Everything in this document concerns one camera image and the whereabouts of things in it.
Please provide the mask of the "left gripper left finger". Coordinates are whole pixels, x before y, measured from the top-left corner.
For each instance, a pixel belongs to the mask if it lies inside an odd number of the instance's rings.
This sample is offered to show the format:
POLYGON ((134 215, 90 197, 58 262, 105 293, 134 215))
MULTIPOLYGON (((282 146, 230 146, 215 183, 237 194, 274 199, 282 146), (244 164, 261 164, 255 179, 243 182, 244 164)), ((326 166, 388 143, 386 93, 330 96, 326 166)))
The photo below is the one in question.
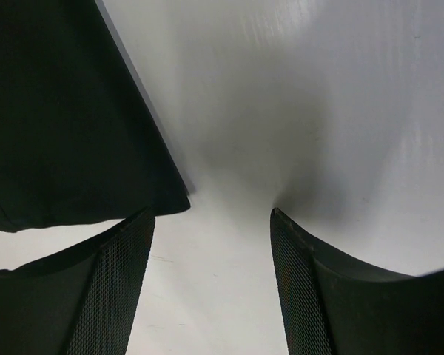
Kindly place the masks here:
POLYGON ((151 209, 0 270, 0 354, 125 354, 147 267, 151 209))

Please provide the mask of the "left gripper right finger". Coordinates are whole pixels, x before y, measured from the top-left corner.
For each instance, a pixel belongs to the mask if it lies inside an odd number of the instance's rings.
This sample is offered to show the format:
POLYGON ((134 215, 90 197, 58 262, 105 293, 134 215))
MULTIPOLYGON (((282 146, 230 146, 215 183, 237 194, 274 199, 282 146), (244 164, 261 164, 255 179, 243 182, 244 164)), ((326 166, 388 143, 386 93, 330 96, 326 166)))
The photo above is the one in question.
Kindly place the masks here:
POLYGON ((444 269, 414 277, 373 266, 280 209, 270 238, 290 354, 444 354, 444 269))

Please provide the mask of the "black t-shirt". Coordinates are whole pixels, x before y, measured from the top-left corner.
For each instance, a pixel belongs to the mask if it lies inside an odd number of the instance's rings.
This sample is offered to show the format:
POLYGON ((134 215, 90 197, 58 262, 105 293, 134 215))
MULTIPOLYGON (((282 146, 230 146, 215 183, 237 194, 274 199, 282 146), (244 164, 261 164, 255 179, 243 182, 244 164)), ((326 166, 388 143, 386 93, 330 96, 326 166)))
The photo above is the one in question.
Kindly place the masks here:
POLYGON ((190 207, 94 1, 0 1, 0 231, 190 207))

